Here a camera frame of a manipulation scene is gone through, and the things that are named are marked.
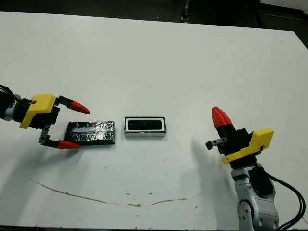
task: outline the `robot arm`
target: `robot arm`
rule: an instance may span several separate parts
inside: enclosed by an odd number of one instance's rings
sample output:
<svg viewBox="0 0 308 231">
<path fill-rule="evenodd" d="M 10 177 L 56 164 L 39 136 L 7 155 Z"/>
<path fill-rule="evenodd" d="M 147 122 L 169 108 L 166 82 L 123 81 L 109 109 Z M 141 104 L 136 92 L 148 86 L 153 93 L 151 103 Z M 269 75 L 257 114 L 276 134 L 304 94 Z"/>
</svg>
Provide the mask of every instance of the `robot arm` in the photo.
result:
<svg viewBox="0 0 308 231">
<path fill-rule="evenodd" d="M 238 195 L 238 218 L 241 231 L 282 231 L 297 223 L 305 212 L 302 195 L 287 183 L 269 175 L 256 156 L 270 145 L 274 131 L 270 128 L 254 131 L 236 130 L 225 112 L 218 107 L 212 109 L 214 127 L 220 139 L 207 142 L 210 150 L 217 146 L 224 154 L 223 162 L 233 168 Z M 275 189 L 271 180 L 277 181 L 296 193 L 300 211 L 291 221 L 278 227 L 278 213 L 274 205 Z"/>
<path fill-rule="evenodd" d="M 63 96 L 55 97 L 51 94 L 35 95 L 31 100 L 21 99 L 19 95 L 3 85 L 0 85 L 0 118 L 6 121 L 14 120 L 20 123 L 20 128 L 28 127 L 42 129 L 39 143 L 54 148 L 79 148 L 80 145 L 68 141 L 53 141 L 48 135 L 49 128 L 55 124 L 60 108 L 59 104 L 67 108 L 89 114 L 90 111 L 80 103 Z"/>
</svg>

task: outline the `red fingertip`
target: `red fingertip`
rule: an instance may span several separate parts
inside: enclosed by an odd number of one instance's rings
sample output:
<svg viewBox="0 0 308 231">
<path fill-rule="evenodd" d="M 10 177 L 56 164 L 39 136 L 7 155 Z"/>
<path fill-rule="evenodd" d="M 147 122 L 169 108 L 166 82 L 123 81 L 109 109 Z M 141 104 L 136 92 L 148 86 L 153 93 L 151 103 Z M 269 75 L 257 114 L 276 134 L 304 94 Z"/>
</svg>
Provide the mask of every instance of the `red fingertip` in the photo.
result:
<svg viewBox="0 0 308 231">
<path fill-rule="evenodd" d="M 57 148 L 66 149 L 66 148 L 80 148 L 81 145 L 72 143 L 70 141 L 59 141 Z"/>
<path fill-rule="evenodd" d="M 212 108 L 212 118 L 215 128 L 218 128 L 221 125 L 232 124 L 227 114 L 224 111 L 222 111 L 219 107 Z"/>
<path fill-rule="evenodd" d="M 78 103 L 77 101 L 72 101 L 71 104 L 68 106 L 68 108 L 74 111 L 77 111 L 77 112 L 90 114 L 90 111 L 86 107 Z"/>
</svg>

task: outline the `yellow 3d-printed part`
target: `yellow 3d-printed part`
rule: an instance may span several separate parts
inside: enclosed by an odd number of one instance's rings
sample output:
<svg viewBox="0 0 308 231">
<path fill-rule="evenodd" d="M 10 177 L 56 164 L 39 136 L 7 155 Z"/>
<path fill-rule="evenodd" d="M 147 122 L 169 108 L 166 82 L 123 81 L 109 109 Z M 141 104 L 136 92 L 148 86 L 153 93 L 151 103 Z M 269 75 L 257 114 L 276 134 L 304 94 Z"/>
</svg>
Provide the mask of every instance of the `yellow 3d-printed part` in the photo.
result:
<svg viewBox="0 0 308 231">
<path fill-rule="evenodd" d="M 50 113 L 56 97 L 51 94 L 42 94 L 33 96 L 31 100 L 35 103 L 30 105 L 20 128 L 27 129 L 36 114 Z"/>
<path fill-rule="evenodd" d="M 243 158 L 244 156 L 250 155 L 266 149 L 270 145 L 271 138 L 274 135 L 274 130 L 270 128 L 264 128 L 252 133 L 252 137 L 249 143 L 249 146 L 242 148 L 238 152 L 232 153 L 228 156 L 225 156 L 222 160 L 225 164 Z"/>
</svg>

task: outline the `black wire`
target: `black wire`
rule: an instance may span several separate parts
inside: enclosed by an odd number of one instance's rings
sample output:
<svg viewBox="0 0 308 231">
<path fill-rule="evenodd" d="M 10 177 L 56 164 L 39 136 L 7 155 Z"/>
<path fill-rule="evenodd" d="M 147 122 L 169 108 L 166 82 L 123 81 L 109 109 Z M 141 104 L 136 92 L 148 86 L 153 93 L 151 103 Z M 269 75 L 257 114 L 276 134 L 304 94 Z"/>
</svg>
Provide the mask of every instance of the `black wire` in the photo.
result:
<svg viewBox="0 0 308 231">
<path fill-rule="evenodd" d="M 17 96 L 14 95 L 14 93 L 8 87 L 1 85 L 1 84 L 0 84 L 0 87 L 4 89 L 9 95 L 11 95 L 16 101 L 20 101 L 20 99 L 18 99 Z"/>
<path fill-rule="evenodd" d="M 267 173 L 267 176 L 272 179 L 273 181 L 276 181 L 278 182 L 279 184 L 283 185 L 284 187 L 292 190 L 296 196 L 298 197 L 298 200 L 299 200 L 299 211 L 297 213 L 297 215 L 290 221 L 288 221 L 287 223 L 284 223 L 283 225 L 281 225 L 277 231 L 284 231 L 286 230 L 287 228 L 295 225 L 296 223 L 299 222 L 299 220 L 303 217 L 304 213 L 305 213 L 305 210 L 306 210 L 306 203 L 305 203 L 305 200 L 304 200 L 304 197 L 302 196 L 302 194 L 300 194 L 300 192 L 294 188 L 293 186 L 291 186 L 290 184 L 270 175 L 269 173 Z"/>
</svg>

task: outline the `white tabletop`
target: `white tabletop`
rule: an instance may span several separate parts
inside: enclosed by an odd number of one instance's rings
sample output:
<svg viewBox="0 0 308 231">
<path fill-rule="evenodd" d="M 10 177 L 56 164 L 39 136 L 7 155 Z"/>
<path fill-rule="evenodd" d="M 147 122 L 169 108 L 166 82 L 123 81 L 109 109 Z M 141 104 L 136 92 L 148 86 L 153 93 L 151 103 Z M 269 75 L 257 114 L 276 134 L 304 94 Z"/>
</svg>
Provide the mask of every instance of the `white tabletop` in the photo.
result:
<svg viewBox="0 0 308 231">
<path fill-rule="evenodd" d="M 258 161 L 308 199 L 308 51 L 293 32 L 1 12 L 0 70 L 23 97 L 63 95 L 91 110 L 61 107 L 54 139 L 69 121 L 116 126 L 115 145 L 68 151 L 0 121 L 1 225 L 238 229 L 231 168 L 205 148 L 218 138 L 216 105 L 237 128 L 275 130 Z M 125 138 L 125 116 L 164 116 L 167 134 Z M 298 210 L 280 185 L 275 204 L 280 224 Z"/>
</svg>

